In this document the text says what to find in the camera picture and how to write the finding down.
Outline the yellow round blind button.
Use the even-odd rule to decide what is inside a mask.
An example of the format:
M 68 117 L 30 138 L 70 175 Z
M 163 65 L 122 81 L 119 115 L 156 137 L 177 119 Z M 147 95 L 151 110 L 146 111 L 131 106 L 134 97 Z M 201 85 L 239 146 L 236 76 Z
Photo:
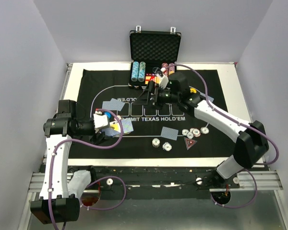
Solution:
M 196 89 L 193 89 L 193 88 L 190 89 L 190 92 L 191 93 L 197 93 Z

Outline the blue round blind button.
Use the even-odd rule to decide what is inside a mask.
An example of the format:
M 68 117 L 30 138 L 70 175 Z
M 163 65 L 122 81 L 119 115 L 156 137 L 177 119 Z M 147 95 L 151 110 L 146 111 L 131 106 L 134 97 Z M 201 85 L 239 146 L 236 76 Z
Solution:
M 111 114 L 109 112 L 104 112 L 104 114 L 108 117 L 111 118 Z

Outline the blue backed card deck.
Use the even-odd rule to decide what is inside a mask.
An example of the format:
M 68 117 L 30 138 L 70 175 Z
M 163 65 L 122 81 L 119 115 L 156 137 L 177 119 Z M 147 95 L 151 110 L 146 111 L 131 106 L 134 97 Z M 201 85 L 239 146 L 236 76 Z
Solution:
M 133 132 L 132 120 L 130 118 L 122 119 L 121 123 L 122 123 L 124 134 L 129 134 Z

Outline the playing card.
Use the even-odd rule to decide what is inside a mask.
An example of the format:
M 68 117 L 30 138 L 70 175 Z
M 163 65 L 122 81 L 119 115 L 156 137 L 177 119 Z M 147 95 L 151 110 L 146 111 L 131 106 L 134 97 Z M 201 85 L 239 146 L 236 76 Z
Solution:
M 160 136 L 162 138 L 170 139 L 170 140 L 177 140 L 179 131 L 177 129 L 169 128 L 169 127 L 162 127 Z

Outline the triangular dealer button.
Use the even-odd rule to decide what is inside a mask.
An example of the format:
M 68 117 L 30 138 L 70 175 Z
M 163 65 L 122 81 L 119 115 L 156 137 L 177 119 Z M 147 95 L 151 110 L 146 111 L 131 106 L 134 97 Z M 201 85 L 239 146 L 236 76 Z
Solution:
M 184 142 L 185 142 L 187 150 L 189 150 L 191 147 L 193 147 L 197 143 L 196 140 L 190 139 L 190 138 L 187 138 L 187 137 L 184 137 Z

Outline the blue white chip stack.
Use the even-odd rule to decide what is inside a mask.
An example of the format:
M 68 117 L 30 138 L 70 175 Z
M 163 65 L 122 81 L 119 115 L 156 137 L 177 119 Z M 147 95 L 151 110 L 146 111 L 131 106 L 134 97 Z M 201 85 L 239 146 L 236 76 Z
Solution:
M 172 150 L 172 145 L 168 142 L 165 142 L 163 145 L 162 145 L 162 149 L 164 151 L 171 151 Z

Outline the grey white chip stack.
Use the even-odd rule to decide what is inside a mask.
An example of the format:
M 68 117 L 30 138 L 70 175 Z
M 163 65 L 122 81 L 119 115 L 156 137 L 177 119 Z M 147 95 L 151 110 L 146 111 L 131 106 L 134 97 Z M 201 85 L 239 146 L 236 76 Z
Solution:
M 160 146 L 160 140 L 158 138 L 154 138 L 152 140 L 152 146 L 158 148 Z

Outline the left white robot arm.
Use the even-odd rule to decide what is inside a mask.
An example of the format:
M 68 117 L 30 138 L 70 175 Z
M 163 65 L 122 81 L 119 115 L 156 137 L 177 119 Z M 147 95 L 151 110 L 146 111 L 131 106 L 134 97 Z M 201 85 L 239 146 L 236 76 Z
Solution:
M 68 158 L 73 137 L 91 137 L 99 142 L 108 128 L 105 112 L 95 112 L 92 118 L 77 117 L 76 102 L 60 100 L 58 111 L 43 126 L 47 144 L 45 176 L 39 198 L 30 205 L 32 214 L 42 223 L 50 224 L 76 221 L 80 213 L 80 198 L 85 189 L 96 186 L 97 178 L 92 171 L 79 170 L 67 178 Z

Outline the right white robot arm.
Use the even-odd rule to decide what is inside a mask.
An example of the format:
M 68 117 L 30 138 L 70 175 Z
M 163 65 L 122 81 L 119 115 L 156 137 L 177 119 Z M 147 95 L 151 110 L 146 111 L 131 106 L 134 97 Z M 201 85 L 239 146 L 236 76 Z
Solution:
M 250 169 L 269 150 L 264 126 L 259 121 L 247 123 L 218 108 L 199 92 L 192 92 L 185 75 L 176 72 L 169 77 L 159 76 L 159 83 L 149 81 L 135 105 L 161 109 L 164 104 L 178 108 L 203 120 L 226 134 L 234 143 L 233 154 L 220 163 L 206 180 L 206 184 L 221 188 L 231 176 Z

